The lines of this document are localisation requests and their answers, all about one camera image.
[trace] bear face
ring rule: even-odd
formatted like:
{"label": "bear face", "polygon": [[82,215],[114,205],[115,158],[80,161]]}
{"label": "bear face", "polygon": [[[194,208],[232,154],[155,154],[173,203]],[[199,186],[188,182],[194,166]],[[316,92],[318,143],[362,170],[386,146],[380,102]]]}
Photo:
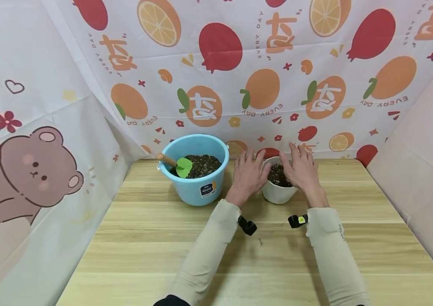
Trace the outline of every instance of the bear face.
{"label": "bear face", "polygon": [[30,136],[14,136],[0,146],[0,167],[11,186],[39,207],[51,207],[66,194],[80,190],[84,176],[53,127],[36,129]]}

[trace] bucket label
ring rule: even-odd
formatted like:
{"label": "bucket label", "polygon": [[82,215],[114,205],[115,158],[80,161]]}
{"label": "bucket label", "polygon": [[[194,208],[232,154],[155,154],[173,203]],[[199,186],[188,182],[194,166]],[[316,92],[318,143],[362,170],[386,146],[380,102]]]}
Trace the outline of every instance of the bucket label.
{"label": "bucket label", "polygon": [[213,183],[206,184],[200,188],[201,197],[209,197],[211,194],[214,194],[216,192],[216,182],[213,181]]}

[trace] black wrist strap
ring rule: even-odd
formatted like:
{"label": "black wrist strap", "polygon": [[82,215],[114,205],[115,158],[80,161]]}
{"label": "black wrist strap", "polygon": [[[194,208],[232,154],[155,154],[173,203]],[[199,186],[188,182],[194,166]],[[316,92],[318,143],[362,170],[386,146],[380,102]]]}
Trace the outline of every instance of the black wrist strap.
{"label": "black wrist strap", "polygon": [[252,236],[257,231],[257,225],[252,221],[247,221],[243,216],[238,217],[238,225],[249,236]]}
{"label": "black wrist strap", "polygon": [[308,214],[306,213],[303,216],[293,215],[288,218],[288,222],[292,229],[297,229],[301,225],[308,223]]}

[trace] beige arm sleeve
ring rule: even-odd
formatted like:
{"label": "beige arm sleeve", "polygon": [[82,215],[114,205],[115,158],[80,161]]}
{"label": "beige arm sleeve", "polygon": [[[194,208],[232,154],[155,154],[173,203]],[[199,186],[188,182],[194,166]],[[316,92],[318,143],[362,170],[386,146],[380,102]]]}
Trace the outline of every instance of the beige arm sleeve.
{"label": "beige arm sleeve", "polygon": [[226,246],[238,227],[238,207],[220,200],[177,273],[169,294],[197,306],[206,296]]}
{"label": "beige arm sleeve", "polygon": [[306,235],[331,306],[371,306],[364,280],[344,238],[339,215],[332,208],[308,209]]}

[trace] black sleeve cuff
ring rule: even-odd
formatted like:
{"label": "black sleeve cuff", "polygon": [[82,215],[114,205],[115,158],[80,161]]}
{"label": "black sleeve cuff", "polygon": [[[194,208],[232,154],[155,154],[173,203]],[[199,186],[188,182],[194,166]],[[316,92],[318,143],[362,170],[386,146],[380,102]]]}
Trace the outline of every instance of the black sleeve cuff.
{"label": "black sleeve cuff", "polygon": [[174,295],[168,295],[165,299],[159,300],[154,306],[190,306],[186,301]]}

